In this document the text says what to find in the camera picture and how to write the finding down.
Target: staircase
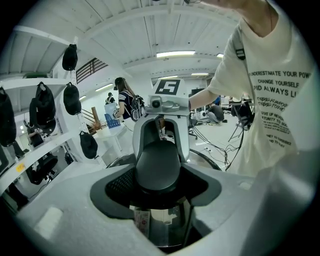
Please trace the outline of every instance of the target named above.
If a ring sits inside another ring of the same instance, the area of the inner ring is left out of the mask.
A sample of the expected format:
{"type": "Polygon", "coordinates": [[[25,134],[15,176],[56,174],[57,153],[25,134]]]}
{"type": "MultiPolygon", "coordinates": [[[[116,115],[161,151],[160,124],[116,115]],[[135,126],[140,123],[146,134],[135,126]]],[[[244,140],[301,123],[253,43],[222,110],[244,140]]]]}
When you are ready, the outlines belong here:
{"type": "Polygon", "coordinates": [[[96,134],[96,130],[101,129],[101,124],[97,115],[95,107],[91,108],[92,112],[82,109],[82,115],[85,119],[86,126],[88,128],[89,134],[96,134]]]}

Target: black hair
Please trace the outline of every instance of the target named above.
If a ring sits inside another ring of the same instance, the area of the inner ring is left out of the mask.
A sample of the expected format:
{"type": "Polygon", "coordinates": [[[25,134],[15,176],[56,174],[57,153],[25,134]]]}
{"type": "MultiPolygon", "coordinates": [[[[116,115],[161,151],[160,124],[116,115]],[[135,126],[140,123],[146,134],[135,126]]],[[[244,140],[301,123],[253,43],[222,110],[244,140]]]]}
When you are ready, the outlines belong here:
{"type": "Polygon", "coordinates": [[[124,91],[126,87],[126,80],[123,77],[118,77],[115,81],[114,84],[116,88],[118,89],[119,93],[124,91]]]}

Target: fluorescent light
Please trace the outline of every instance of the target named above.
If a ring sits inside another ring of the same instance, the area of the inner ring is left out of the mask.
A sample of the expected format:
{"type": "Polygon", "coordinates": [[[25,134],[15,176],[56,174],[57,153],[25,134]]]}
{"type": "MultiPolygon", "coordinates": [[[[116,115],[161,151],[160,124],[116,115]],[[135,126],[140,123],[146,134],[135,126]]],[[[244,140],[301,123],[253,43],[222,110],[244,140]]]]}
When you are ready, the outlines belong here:
{"type": "Polygon", "coordinates": [[[108,85],[106,85],[106,86],[104,86],[104,87],[101,87],[101,88],[99,88],[99,89],[96,89],[95,91],[98,92],[98,91],[103,90],[104,88],[107,88],[107,87],[113,86],[113,85],[114,85],[113,83],[110,83],[110,84],[108,84],[108,85]]]}
{"type": "Polygon", "coordinates": [[[156,54],[157,58],[168,57],[168,56],[179,56],[179,55],[194,55],[196,53],[195,50],[177,50],[177,51],[167,51],[167,52],[159,52],[156,54]]]}
{"type": "Polygon", "coordinates": [[[159,79],[168,79],[168,78],[177,78],[178,76],[177,75],[173,75],[173,76],[166,76],[166,77],[160,77],[158,78],[159,79]]]}
{"type": "Polygon", "coordinates": [[[191,76],[207,76],[209,73],[192,73],[191,76]]]}

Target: person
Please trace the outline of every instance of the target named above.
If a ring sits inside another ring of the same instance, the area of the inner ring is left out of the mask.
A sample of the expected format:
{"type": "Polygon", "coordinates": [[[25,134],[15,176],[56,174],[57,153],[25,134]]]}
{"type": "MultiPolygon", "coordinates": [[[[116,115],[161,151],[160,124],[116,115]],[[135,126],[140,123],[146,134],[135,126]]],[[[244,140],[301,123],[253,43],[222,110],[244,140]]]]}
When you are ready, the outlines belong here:
{"type": "Polygon", "coordinates": [[[118,112],[115,114],[116,118],[123,117],[124,124],[126,127],[133,131],[135,127],[135,122],[131,118],[131,111],[132,111],[132,101],[136,96],[126,80],[123,77],[118,77],[115,81],[115,88],[118,90],[118,102],[119,102],[119,109],[118,112]]]}
{"type": "Polygon", "coordinates": [[[240,152],[228,172],[256,176],[283,156],[297,153],[282,112],[316,68],[304,39],[286,14],[271,0],[203,0],[241,16],[237,28],[245,61],[235,51],[232,37],[207,89],[189,98],[190,110],[214,101],[218,95],[240,99],[249,94],[255,118],[240,152]]]}
{"type": "Polygon", "coordinates": [[[25,120],[23,121],[26,126],[26,132],[28,134],[29,145],[34,148],[42,144],[44,141],[40,134],[43,133],[41,129],[36,128],[32,123],[27,123],[25,120]]]}
{"type": "Polygon", "coordinates": [[[116,100],[115,100],[115,98],[113,97],[112,93],[109,92],[109,93],[108,93],[108,98],[106,98],[106,100],[105,100],[105,104],[107,105],[107,104],[110,104],[110,103],[114,103],[115,101],[116,101],[116,100]]]}
{"type": "Polygon", "coordinates": [[[224,111],[222,108],[213,102],[211,107],[206,111],[206,114],[211,123],[220,124],[224,119],[224,111]]]}
{"type": "Polygon", "coordinates": [[[221,104],[221,95],[218,95],[218,97],[215,99],[214,104],[217,106],[220,106],[221,104]]]}

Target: wire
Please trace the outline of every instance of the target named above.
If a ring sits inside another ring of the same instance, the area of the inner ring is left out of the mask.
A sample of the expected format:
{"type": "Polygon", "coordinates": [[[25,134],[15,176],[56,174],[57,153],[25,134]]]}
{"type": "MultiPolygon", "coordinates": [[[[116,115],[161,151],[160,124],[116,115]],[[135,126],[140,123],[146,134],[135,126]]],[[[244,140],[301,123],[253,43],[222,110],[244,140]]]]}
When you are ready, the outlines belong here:
{"type": "Polygon", "coordinates": [[[31,199],[31,198],[33,198],[36,194],[38,194],[39,192],[40,192],[40,190],[44,187],[44,186],[47,186],[48,184],[49,184],[49,180],[48,180],[48,182],[46,183],[46,184],[44,184],[44,185],[42,185],[41,187],[40,187],[40,189],[38,190],[38,192],[37,193],[35,193],[35,194],[33,194],[31,197],[29,197],[28,199],[31,199]]]}
{"type": "Polygon", "coordinates": [[[124,126],[125,126],[129,131],[134,132],[133,130],[129,129],[128,126],[126,126],[126,123],[125,123],[125,122],[123,122],[123,124],[124,124],[124,126]]]}
{"type": "Polygon", "coordinates": [[[236,158],[236,156],[237,156],[237,154],[238,154],[238,152],[239,152],[239,150],[240,150],[240,148],[241,148],[241,146],[242,146],[243,139],[244,139],[244,133],[245,133],[245,132],[244,132],[244,128],[242,128],[242,132],[241,132],[241,133],[242,133],[242,137],[241,137],[241,141],[240,141],[239,147],[234,147],[233,145],[229,144],[229,145],[226,146],[225,149],[223,149],[223,148],[221,148],[221,147],[218,147],[218,146],[212,144],[212,143],[195,127],[195,125],[192,123],[191,118],[189,118],[189,119],[190,119],[190,120],[189,120],[190,123],[191,123],[192,126],[193,126],[193,127],[192,127],[193,132],[194,132],[201,140],[203,140],[205,143],[213,146],[213,147],[224,157],[224,162],[222,162],[222,161],[220,161],[220,160],[215,159],[215,158],[210,154],[210,152],[209,152],[210,156],[211,156],[214,160],[216,160],[216,161],[218,161],[218,162],[221,162],[221,163],[224,163],[224,165],[226,166],[225,171],[227,171],[227,170],[229,169],[229,167],[231,166],[231,164],[233,163],[233,161],[235,160],[235,158],[236,158]],[[230,162],[230,161],[228,160],[228,153],[229,153],[229,152],[236,151],[236,150],[238,150],[238,151],[237,151],[237,153],[235,154],[233,160],[230,162]]]}
{"type": "Polygon", "coordinates": [[[239,145],[238,151],[236,152],[233,160],[232,160],[231,163],[228,165],[228,167],[225,168],[225,171],[227,171],[227,170],[229,169],[229,167],[231,166],[231,164],[232,164],[233,161],[235,160],[236,156],[238,155],[239,150],[240,150],[240,148],[241,148],[241,146],[242,146],[242,142],[243,142],[243,140],[244,140],[244,134],[245,134],[245,130],[242,128],[242,137],[241,137],[241,141],[240,141],[240,145],[239,145]]]}
{"type": "Polygon", "coordinates": [[[218,161],[218,162],[220,162],[220,163],[223,163],[223,164],[225,163],[225,162],[223,162],[223,161],[220,161],[220,160],[218,160],[218,159],[215,159],[215,158],[211,155],[211,152],[210,152],[210,151],[209,151],[209,155],[210,155],[210,157],[213,158],[214,160],[216,160],[216,161],[218,161]]]}

